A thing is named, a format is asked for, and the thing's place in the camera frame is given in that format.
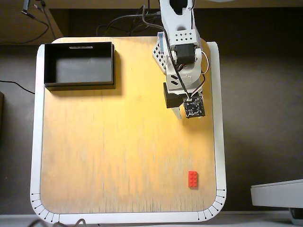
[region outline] black box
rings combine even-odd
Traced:
[[[45,44],[48,90],[115,88],[115,47],[111,42]]]

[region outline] white rounded border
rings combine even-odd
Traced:
[[[199,222],[207,221],[216,216],[222,209],[226,200],[225,155],[223,140],[223,118],[221,101],[221,78],[219,50],[215,42],[207,42],[211,54],[211,78],[213,99],[213,123],[214,123],[214,153],[216,174],[216,197],[213,204],[202,211],[196,212],[145,212],[145,213],[93,213],[93,214],[54,214],[48,211],[42,204],[40,197],[42,141],[43,141],[43,117],[44,117],[44,63],[45,45],[40,45],[36,59],[36,86],[34,131],[32,149],[32,168],[30,181],[30,200],[34,212],[49,223],[60,221],[64,224],[74,224],[80,218],[87,224],[99,223],[168,223],[168,222]]]

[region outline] robotic arm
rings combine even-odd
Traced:
[[[153,56],[166,74],[166,83],[163,84],[166,107],[172,108],[178,118],[181,118],[179,106],[182,103],[187,118],[205,116],[202,86],[209,61],[195,26],[193,2],[160,0],[160,10],[166,33],[158,33]],[[201,71],[203,55],[207,60],[205,72]]]

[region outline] wooden board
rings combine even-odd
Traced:
[[[41,199],[53,213],[199,211],[216,194],[210,72],[206,117],[182,120],[165,106],[155,37],[112,41],[115,90],[45,90]],[[209,56],[207,44],[204,51]],[[188,188],[188,171],[198,188]]]

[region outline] black wire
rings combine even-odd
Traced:
[[[142,26],[142,25],[145,25],[145,24],[144,24],[144,23],[142,23],[142,24],[137,24],[136,27],[133,28],[132,33],[143,32],[143,31],[145,31],[145,30],[148,28],[148,26],[147,26],[147,27],[144,28],[144,29],[135,31],[135,29],[137,29],[138,27],[140,27],[140,26]],[[99,32],[100,28],[102,28],[102,27],[107,27],[107,25],[99,25],[99,26],[96,28],[96,36],[98,36],[98,32]],[[129,30],[123,30],[123,29],[118,28],[118,27],[115,27],[115,26],[111,26],[110,29],[115,29],[115,30],[118,30],[118,31],[121,31],[121,32],[127,32],[127,33],[129,32]]]
[[[161,29],[161,30],[164,32],[164,34],[165,34],[165,39],[166,39],[166,43],[167,43],[167,46],[168,46],[167,49],[168,49],[168,51],[169,51],[169,56],[170,56],[171,63],[172,63],[172,65],[173,65],[173,67],[174,67],[174,70],[175,70],[176,75],[177,75],[177,77],[178,77],[178,79],[179,79],[179,81],[180,81],[180,84],[181,84],[183,90],[185,91],[185,93],[186,93],[186,95],[187,95],[187,97],[188,97],[188,99],[189,99],[190,97],[189,97],[189,94],[188,94],[188,92],[187,92],[187,89],[186,89],[186,87],[185,87],[185,85],[184,85],[184,83],[183,83],[183,81],[182,81],[182,78],[181,78],[181,76],[180,76],[180,74],[179,74],[179,72],[178,72],[178,69],[177,69],[177,67],[176,67],[176,64],[174,63],[174,59],[173,59],[173,57],[172,57],[172,53],[171,53],[171,50],[170,50],[170,44],[169,44],[169,38],[168,38],[167,32],[166,32],[166,30],[165,30],[164,27],[162,27],[162,26],[160,26],[160,25],[151,24],[151,23],[148,23],[148,22],[145,21],[145,5],[143,5],[142,21],[143,21],[146,25],[152,26],[152,27],[156,27],[156,28],[158,28],[158,29]]]
[[[30,90],[27,90],[26,88],[22,87],[20,84],[18,84],[17,82],[15,81],[10,81],[10,80],[0,80],[0,82],[2,83],[12,83],[12,84],[17,84],[20,88],[22,88],[23,90],[29,92],[29,93],[32,93],[32,94],[35,94],[34,92],[30,91]]]
[[[147,16],[148,17],[153,17],[153,16],[156,16],[156,15],[159,15],[159,14],[158,13],[152,13],[152,14],[148,14]],[[106,33],[109,30],[109,28],[111,27],[111,25],[116,23],[117,21],[119,21],[121,19],[125,19],[125,18],[141,17],[141,16],[142,16],[141,14],[139,14],[139,15],[133,14],[133,15],[124,15],[124,16],[120,16],[120,17],[117,17],[117,18],[113,19],[111,22],[108,23],[107,28],[105,29],[105,31],[103,33],[103,36],[106,35]]]
[[[76,224],[73,225],[72,227],[77,227],[77,226],[80,224],[80,222],[83,223],[84,227],[87,227],[85,220],[82,219],[82,218],[79,219],[79,220],[76,222]],[[67,225],[65,225],[65,224],[63,224],[63,223],[61,223],[61,222],[56,222],[56,223],[54,223],[53,227],[56,227],[56,226],[69,227],[69,226],[67,226]]]
[[[48,225],[44,221],[42,221],[41,219],[37,219],[37,220],[33,221],[32,223],[29,224],[28,227],[34,227],[38,223],[42,224],[43,227],[48,227]]]
[[[143,9],[143,6],[141,6],[141,7],[137,10],[136,14],[138,15],[142,9]],[[129,36],[132,35],[132,30],[133,30],[133,27],[134,27],[135,23],[136,23],[136,18],[133,19],[132,25],[131,25],[130,28],[129,28],[129,34],[128,34]]]
[[[99,32],[100,28],[102,28],[102,27],[107,27],[107,25],[99,25],[99,26],[96,28],[96,36],[98,36],[98,32]],[[111,26],[110,28],[111,28],[111,29],[118,30],[118,31],[121,31],[121,32],[129,32],[128,30],[123,30],[123,29],[120,29],[120,28],[115,27],[115,26]]]
[[[52,34],[53,34],[53,38],[56,39],[55,33],[53,32],[53,27],[52,27],[51,22],[50,22],[50,20],[48,18],[48,15],[46,14],[45,6],[42,6],[42,9],[43,9],[43,13],[44,13],[44,15],[46,17],[47,23],[48,23],[49,27],[51,28],[51,31],[52,31]]]
[[[154,24],[156,19],[157,19],[157,17],[153,17],[150,20],[152,20],[152,23]],[[142,25],[145,25],[146,27],[142,30],[135,31],[138,27],[141,27]],[[132,30],[129,32],[129,36],[131,36],[133,33],[138,33],[138,32],[145,31],[148,28],[149,28],[149,26],[147,26],[144,22],[140,22],[135,27],[132,28]]]
[[[48,31],[48,29],[49,29],[48,24],[45,23],[45,22],[43,22],[43,21],[41,21],[41,20],[38,20],[36,18],[32,18],[32,19],[34,19],[35,21],[38,21],[38,22],[44,24],[46,26],[46,30],[44,32],[42,32],[38,37],[36,37],[34,39],[31,39],[31,40],[28,40],[28,41],[25,41],[25,42],[2,42],[2,43],[0,43],[0,45],[2,45],[2,44],[27,44],[27,43],[30,43],[30,42],[35,41],[35,40],[39,39],[40,37],[42,37]]]

